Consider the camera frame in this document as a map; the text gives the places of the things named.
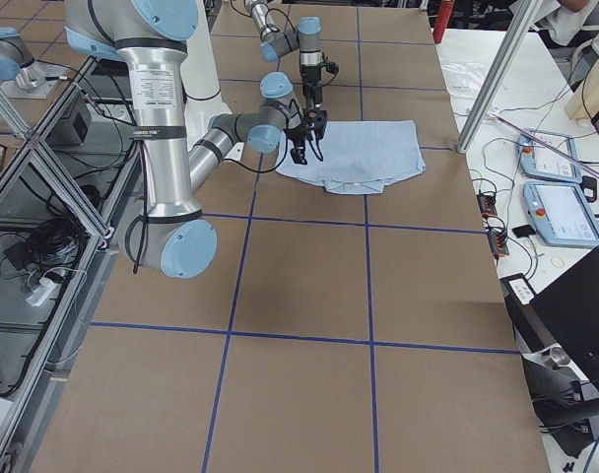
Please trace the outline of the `grey robot base mount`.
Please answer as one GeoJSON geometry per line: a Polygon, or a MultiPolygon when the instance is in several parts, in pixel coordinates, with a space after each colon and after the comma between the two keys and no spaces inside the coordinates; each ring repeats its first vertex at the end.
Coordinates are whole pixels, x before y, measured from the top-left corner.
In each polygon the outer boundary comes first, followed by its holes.
{"type": "Polygon", "coordinates": [[[0,87],[8,98],[46,99],[67,72],[36,60],[16,29],[0,27],[0,87]]]}

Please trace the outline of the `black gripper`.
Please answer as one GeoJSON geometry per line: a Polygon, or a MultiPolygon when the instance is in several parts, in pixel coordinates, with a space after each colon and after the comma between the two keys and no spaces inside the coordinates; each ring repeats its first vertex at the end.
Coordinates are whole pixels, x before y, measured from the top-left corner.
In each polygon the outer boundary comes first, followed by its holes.
{"type": "Polygon", "coordinates": [[[317,110],[323,103],[322,85],[320,84],[323,68],[322,63],[315,65],[301,64],[299,68],[305,108],[308,110],[317,110]]]}
{"type": "Polygon", "coordinates": [[[309,132],[303,123],[303,116],[297,115],[293,117],[290,123],[286,126],[287,139],[291,141],[291,157],[296,165],[307,164],[305,157],[305,143],[308,138],[309,132]]]}

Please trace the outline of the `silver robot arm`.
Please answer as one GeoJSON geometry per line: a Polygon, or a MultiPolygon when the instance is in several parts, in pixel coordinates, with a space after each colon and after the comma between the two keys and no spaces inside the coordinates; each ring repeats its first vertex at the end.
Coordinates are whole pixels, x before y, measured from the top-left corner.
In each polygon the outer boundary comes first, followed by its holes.
{"type": "Polygon", "coordinates": [[[247,15],[252,19],[260,37],[260,52],[268,63],[299,51],[299,72],[302,94],[308,109],[320,109],[323,103],[322,70],[327,68],[321,50],[321,25],[318,17],[303,17],[296,28],[282,31],[270,18],[267,1],[244,1],[247,15]]]}
{"type": "Polygon", "coordinates": [[[211,111],[184,93],[216,86],[216,64],[200,1],[67,1],[69,45],[127,65],[145,193],[129,210],[118,244],[135,267],[192,278],[211,263],[217,233],[194,193],[238,143],[267,154],[292,143],[300,158],[307,120],[289,78],[267,74],[263,103],[232,114],[211,111]]]}

